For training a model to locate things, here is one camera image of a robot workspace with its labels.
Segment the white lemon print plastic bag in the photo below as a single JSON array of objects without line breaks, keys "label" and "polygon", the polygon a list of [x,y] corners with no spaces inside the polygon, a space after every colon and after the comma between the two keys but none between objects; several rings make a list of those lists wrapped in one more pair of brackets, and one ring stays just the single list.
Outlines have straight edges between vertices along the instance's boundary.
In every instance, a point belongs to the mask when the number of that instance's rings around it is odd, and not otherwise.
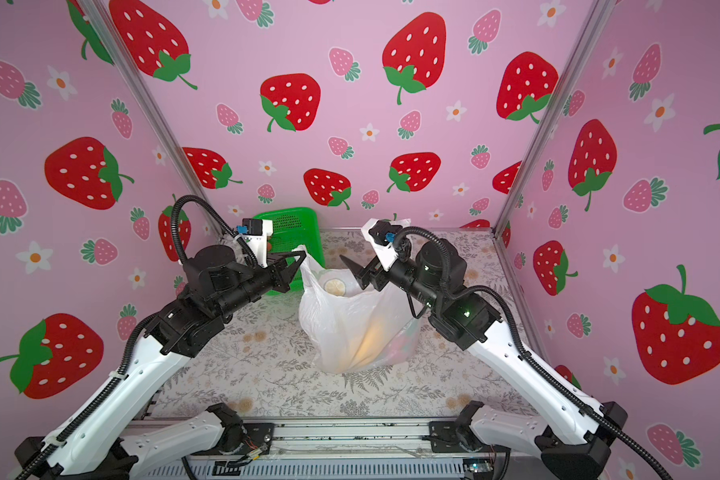
[{"label": "white lemon print plastic bag", "polygon": [[419,343],[421,321],[406,294],[391,286],[362,289],[347,269],[326,269],[308,256],[300,265],[298,319],[316,350],[314,365],[349,374],[407,361]]}]

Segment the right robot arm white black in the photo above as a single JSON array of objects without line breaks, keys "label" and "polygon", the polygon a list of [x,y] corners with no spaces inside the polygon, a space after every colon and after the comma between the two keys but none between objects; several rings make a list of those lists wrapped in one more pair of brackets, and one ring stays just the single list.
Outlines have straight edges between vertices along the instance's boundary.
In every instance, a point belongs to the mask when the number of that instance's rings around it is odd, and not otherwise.
[{"label": "right robot arm white black", "polygon": [[527,347],[508,303],[487,286],[465,285],[466,262],[450,242],[418,227],[382,227],[365,236],[375,252],[366,266],[342,260],[358,283],[400,289],[414,315],[428,314],[441,336],[487,364],[537,412],[503,414],[472,401],[454,422],[457,444],[533,455],[558,479],[599,478],[612,444],[630,441],[626,411],[585,394]]}]

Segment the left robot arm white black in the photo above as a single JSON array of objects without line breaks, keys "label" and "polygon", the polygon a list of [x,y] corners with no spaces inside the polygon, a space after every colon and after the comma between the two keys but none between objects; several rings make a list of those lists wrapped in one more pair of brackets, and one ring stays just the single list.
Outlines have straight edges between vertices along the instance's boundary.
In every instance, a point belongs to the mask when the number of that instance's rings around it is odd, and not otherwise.
[{"label": "left robot arm white black", "polygon": [[29,437],[16,449],[19,479],[136,479],[159,466],[201,451],[238,454],[250,442],[243,420],[223,403],[145,437],[123,431],[143,405],[221,333],[234,313],[271,291],[285,293],[307,254],[258,258],[244,242],[239,263],[226,245],[189,257],[177,249],[188,284],[160,311],[139,322],[108,380],[59,428]]}]

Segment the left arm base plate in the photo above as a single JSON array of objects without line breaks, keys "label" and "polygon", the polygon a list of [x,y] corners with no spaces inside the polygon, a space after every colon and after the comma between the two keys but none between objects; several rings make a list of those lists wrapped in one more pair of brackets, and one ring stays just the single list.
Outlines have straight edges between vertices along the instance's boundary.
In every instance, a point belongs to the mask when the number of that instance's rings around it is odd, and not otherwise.
[{"label": "left arm base plate", "polygon": [[244,422],[227,429],[214,447],[197,451],[193,456],[221,455],[242,458],[267,455],[274,437],[274,429],[274,423]]}]

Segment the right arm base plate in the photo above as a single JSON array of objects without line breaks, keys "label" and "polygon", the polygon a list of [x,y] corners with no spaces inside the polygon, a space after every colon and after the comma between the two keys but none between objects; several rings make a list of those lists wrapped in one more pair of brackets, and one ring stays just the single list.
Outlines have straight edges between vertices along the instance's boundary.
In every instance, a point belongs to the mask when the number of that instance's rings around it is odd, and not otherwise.
[{"label": "right arm base plate", "polygon": [[472,400],[455,419],[431,421],[428,434],[421,439],[430,444],[434,453],[487,453],[491,447],[471,430],[474,415],[484,406],[483,402]]}]

